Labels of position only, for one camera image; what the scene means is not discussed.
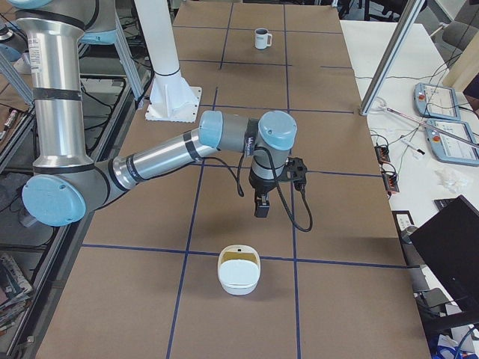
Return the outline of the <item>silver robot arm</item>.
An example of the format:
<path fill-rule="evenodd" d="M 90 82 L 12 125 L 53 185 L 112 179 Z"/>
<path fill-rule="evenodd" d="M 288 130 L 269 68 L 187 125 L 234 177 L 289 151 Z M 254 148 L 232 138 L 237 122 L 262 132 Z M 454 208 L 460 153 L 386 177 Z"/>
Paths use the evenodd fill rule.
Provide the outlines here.
<path fill-rule="evenodd" d="M 22 203 L 39 222 L 63 227 L 108 206 L 137 185 L 205 160 L 218 151 L 251 157 L 249 181 L 254 213 L 265 217 L 268 194 L 292 181 L 289 157 L 297 133 L 294 118 L 268 111 L 258 119 L 222 111 L 199 112 L 201 91 L 184 79 L 165 1 L 137 1 L 153 87 L 147 120 L 187 122 L 192 128 L 160 142 L 147 141 L 136 153 L 101 162 L 87 153 L 79 43 L 95 35 L 114 38 L 113 1 L 14 1 L 25 32 L 40 153 Z"/>

